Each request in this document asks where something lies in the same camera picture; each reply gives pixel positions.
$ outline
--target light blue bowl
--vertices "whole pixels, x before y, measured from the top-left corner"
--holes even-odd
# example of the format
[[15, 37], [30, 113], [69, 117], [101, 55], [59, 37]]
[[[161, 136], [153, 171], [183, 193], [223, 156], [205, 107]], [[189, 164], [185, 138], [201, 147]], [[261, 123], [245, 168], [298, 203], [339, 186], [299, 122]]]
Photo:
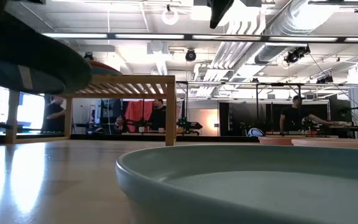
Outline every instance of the light blue bowl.
[[358, 149], [161, 147], [116, 175], [134, 223], [358, 223]]

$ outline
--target ceiling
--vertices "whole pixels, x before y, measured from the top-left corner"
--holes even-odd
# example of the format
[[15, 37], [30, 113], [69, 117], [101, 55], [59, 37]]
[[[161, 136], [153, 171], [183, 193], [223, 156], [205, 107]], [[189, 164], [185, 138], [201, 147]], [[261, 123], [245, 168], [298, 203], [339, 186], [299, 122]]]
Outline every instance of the ceiling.
[[[149, 4], [147, 1], [132, 4], [125, 3], [125, 1], [100, 0], [98, 2], [101, 3], [60, 0], [47, 1], [46, 5], [38, 5], [9, 1], [6, 10], [38, 32], [223, 34], [228, 29], [226, 25], [218, 26], [213, 30], [209, 28], [209, 21], [192, 20], [193, 0], [180, 1], [180, 6], [176, 6], [175, 1], [171, 2], [171, 8], [178, 11], [178, 21], [174, 25], [167, 25], [162, 20], [162, 12], [166, 8], [163, 4]], [[265, 11], [267, 21], [280, 11], [288, 0], [275, 0], [274, 2], [275, 4], [270, 5]], [[354, 13], [354, 8], [341, 7], [311, 35], [358, 35], [358, 13]], [[155, 74], [157, 69], [155, 57], [147, 54], [148, 42], [65, 40], [65, 43], [77, 50], [79, 54], [93, 51], [96, 59], [100, 61], [106, 61], [109, 57], [109, 52], [104, 52], [103, 49], [109, 45], [114, 46], [116, 52], [125, 61], [125, 66], [121, 68], [122, 73]], [[166, 61], [168, 74], [176, 75], [177, 80], [191, 79], [195, 65], [211, 63], [220, 45], [220, 42], [168, 42], [170, 53]], [[95, 46], [101, 47], [95, 51], [93, 50]], [[185, 60], [185, 54], [189, 48], [197, 53], [197, 59], [194, 62]], [[358, 58], [358, 44], [310, 44], [310, 49], [313, 58], [307, 56], [288, 68], [283, 63], [283, 57], [277, 57], [270, 66], [261, 70], [262, 76], [258, 74], [255, 76], [258, 76], [260, 82], [307, 82], [310, 76], [320, 73], [321, 69], [337, 68], [333, 70], [334, 81], [346, 82], [348, 67], [340, 65], [343, 65], [346, 60]]]

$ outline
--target red curtain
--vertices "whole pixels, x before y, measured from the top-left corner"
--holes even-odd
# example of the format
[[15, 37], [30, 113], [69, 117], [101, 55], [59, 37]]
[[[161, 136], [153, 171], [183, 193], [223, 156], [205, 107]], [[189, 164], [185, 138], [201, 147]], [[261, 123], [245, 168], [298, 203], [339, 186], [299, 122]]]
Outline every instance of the red curtain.
[[[153, 101], [144, 101], [144, 119], [149, 120], [153, 112]], [[128, 102], [127, 110], [125, 111], [125, 118], [134, 121], [140, 121], [143, 113], [143, 100]], [[135, 131], [135, 126], [128, 125], [130, 132]]]

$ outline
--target black t-shirt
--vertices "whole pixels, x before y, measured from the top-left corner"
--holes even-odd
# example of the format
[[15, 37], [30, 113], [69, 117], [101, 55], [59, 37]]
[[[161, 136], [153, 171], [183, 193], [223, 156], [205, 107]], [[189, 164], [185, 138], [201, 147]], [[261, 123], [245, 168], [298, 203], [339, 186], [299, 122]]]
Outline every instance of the black t-shirt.
[[165, 117], [167, 115], [167, 107], [163, 106], [160, 109], [154, 109], [150, 117], [152, 123], [152, 130], [158, 131], [159, 128], [165, 128]]
[[42, 125], [42, 130], [43, 131], [55, 131], [55, 132], [64, 131], [65, 130], [65, 117], [64, 116], [60, 116], [60, 117], [54, 118], [54, 119], [46, 118], [47, 116], [49, 116], [51, 114], [59, 113], [63, 110], [64, 109], [60, 105], [58, 105], [56, 103], [51, 103], [45, 110], [45, 120], [44, 120], [44, 124]]
[[302, 128], [302, 119], [309, 116], [310, 112], [290, 106], [282, 110], [281, 114], [285, 115], [284, 131], [298, 131]]

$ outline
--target wooden rack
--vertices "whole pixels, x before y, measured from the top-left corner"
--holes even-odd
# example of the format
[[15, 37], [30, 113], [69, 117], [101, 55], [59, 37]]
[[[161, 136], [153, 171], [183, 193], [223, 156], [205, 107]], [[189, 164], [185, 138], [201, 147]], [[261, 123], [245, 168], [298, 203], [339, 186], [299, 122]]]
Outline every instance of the wooden rack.
[[173, 75], [93, 75], [91, 83], [73, 94], [60, 95], [66, 99], [65, 137], [16, 139], [17, 107], [19, 93], [10, 91], [7, 123], [13, 129], [7, 131], [7, 143], [25, 143], [69, 139], [71, 136], [73, 98], [127, 98], [127, 99], [167, 99], [165, 145], [172, 146], [176, 139], [176, 85]]

